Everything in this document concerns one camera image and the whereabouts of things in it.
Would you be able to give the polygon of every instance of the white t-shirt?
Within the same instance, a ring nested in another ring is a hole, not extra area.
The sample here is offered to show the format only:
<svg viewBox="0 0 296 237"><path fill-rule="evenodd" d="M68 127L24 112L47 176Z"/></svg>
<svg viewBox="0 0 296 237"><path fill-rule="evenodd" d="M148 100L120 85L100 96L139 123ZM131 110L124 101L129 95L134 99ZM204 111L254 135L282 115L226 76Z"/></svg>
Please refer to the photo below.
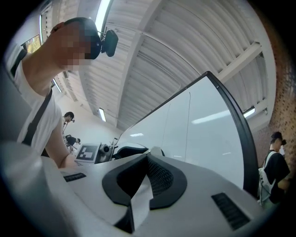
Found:
<svg viewBox="0 0 296 237"><path fill-rule="evenodd" d="M4 58L8 71L10 71L11 68L13 67L15 60L17 59L19 52L21 50L22 50L22 47L13 42L8 47L5 54L5 58ZM20 92L22 98L27 102L27 104L32 109L17 139L17 142L21 143L27 134L29 124L33 121L35 115L37 114L37 111L39 110L40 106L44 102L45 97L37 94L30 87L23 72L22 62L20 62L17 67L13 81L18 91ZM41 155L43 149L45 148L45 145L49 140L49 137L52 131L58 125L61 116L62 116L62 112L59 106L56 105L52 95L47 105L47 108L44 111L44 114L39 121L37 130L34 134L34 137L31 143L31 147L33 147L38 152L38 154Z"/></svg>

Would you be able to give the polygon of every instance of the black t-shirt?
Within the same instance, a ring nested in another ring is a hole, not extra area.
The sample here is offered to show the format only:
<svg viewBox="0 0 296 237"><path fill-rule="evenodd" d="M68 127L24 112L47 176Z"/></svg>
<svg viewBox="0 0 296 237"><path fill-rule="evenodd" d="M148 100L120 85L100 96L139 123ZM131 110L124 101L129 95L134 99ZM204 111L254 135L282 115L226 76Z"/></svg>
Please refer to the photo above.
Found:
<svg viewBox="0 0 296 237"><path fill-rule="evenodd" d="M74 138L74 137L67 137L66 140L67 140L68 144L71 146L73 146L74 143L76 142L76 138Z"/></svg>
<svg viewBox="0 0 296 237"><path fill-rule="evenodd" d="M269 158L269 161L267 162L264 171L267 175L270 184L272 184L274 179L276 179L276 182L271 190L271 195L269 199L273 203L278 203L284 197L284 190L278 187L278 182L280 182L290 173L289 167L284 157L280 153L275 153Z"/></svg>

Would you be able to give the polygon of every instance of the man in white shirt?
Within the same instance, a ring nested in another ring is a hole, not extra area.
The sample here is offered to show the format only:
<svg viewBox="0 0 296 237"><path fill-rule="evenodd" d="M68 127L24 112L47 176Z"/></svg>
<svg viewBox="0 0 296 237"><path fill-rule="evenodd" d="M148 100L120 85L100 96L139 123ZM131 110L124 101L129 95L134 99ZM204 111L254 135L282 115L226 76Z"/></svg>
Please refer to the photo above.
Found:
<svg viewBox="0 0 296 237"><path fill-rule="evenodd" d="M31 107L18 142L23 142L29 124L50 92L50 82L65 70L78 69L89 59L99 55L99 36L95 23L86 18L74 18L56 25L46 42L34 53L27 54L18 64L14 85L22 98ZM21 51L20 46L11 45L6 51L5 61L8 71ZM76 166L62 138L62 113L51 98L44 111L37 130L31 141L31 147L39 154L45 148L59 168Z"/></svg>

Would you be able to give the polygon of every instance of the black hair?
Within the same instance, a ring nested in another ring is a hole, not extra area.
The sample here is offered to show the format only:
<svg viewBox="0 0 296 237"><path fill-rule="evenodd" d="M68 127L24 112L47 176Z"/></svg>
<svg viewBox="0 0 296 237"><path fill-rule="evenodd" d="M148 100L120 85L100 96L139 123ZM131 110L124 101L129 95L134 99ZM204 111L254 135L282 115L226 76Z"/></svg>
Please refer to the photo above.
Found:
<svg viewBox="0 0 296 237"><path fill-rule="evenodd" d="M72 22L79 22L80 25L82 25L81 31L83 32L86 41L91 42L91 53L86 53L85 59L96 59L102 48L102 42L98 35L96 24L93 20L85 17L75 17L65 21L64 24L68 25Z"/></svg>
<svg viewBox="0 0 296 237"><path fill-rule="evenodd" d="M278 138L279 138L281 141L283 140L282 133L280 133L280 132L277 131L277 132L275 132L275 133L272 134L270 143L271 143L271 144L274 144L275 141L276 141Z"/></svg>
<svg viewBox="0 0 296 237"><path fill-rule="evenodd" d="M65 113L64 117L68 117L70 115L71 119L74 119L74 114L72 112Z"/></svg>

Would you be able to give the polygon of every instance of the brown textured wall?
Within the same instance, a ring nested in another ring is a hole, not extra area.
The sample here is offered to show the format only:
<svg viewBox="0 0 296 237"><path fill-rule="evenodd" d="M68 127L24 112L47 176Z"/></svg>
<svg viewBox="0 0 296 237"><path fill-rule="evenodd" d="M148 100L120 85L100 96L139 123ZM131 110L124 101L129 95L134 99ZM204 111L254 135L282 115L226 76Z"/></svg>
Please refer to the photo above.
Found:
<svg viewBox="0 0 296 237"><path fill-rule="evenodd" d="M276 101L269 125L254 133L258 163L261 165L269 149L270 136L280 131L287 140L285 159L294 174L296 170L296 68L281 37L269 20L256 8L269 36L277 70Z"/></svg>

